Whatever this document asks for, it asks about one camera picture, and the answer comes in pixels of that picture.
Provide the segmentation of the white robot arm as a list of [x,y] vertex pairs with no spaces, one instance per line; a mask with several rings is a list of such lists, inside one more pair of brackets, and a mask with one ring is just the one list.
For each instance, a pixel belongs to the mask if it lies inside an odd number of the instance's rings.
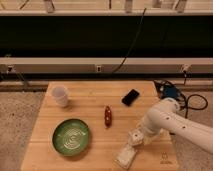
[[213,128],[179,116],[179,110],[180,105],[175,99],[165,98],[145,113],[139,128],[151,136],[165,129],[213,154]]

